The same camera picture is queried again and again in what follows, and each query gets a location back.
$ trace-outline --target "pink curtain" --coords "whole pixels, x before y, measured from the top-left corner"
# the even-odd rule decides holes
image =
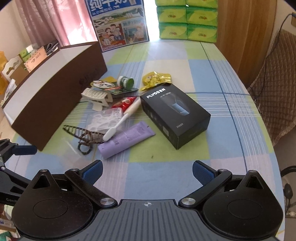
[[[32,43],[62,46],[97,41],[84,0],[16,0]]]

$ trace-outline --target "gold foil wrapper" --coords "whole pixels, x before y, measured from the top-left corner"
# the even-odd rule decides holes
[[[142,87],[140,91],[145,91],[162,83],[171,84],[172,77],[170,74],[162,74],[153,71],[148,73],[147,75],[144,75],[142,78],[142,82],[144,84],[144,87]]]

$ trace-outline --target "wooden door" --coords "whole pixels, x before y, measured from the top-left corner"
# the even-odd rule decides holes
[[[216,46],[248,87],[268,51],[276,0],[218,0]]]

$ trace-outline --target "checkered tablecloth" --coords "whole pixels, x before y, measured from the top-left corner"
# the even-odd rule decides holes
[[[133,77],[136,87],[151,71],[169,73],[179,89],[204,107],[211,120],[203,132],[181,149],[175,150],[155,124],[139,109],[128,128],[145,121],[156,135],[104,160],[97,148],[87,156],[77,152],[76,138],[62,126],[86,127],[93,113],[90,103],[79,103],[53,135],[43,152],[12,157],[7,168],[32,179],[38,170],[64,173],[82,168],[96,159],[104,165],[95,186],[120,199],[175,199],[195,191],[201,184],[193,177],[192,164],[201,160],[214,169],[233,174],[258,170],[284,208],[283,190],[276,156],[265,125],[244,85],[214,44],[193,41],[159,40],[104,53],[108,72],[102,77]],[[15,136],[20,145],[26,141]],[[278,238],[283,240],[284,221]]]

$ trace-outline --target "metal screw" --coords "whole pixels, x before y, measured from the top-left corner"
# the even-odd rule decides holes
[[[195,199],[191,197],[185,197],[181,200],[181,203],[183,203],[184,205],[190,206],[195,203]]]
[[[105,197],[101,199],[100,203],[104,206],[110,206],[115,203],[115,200],[111,197]]]

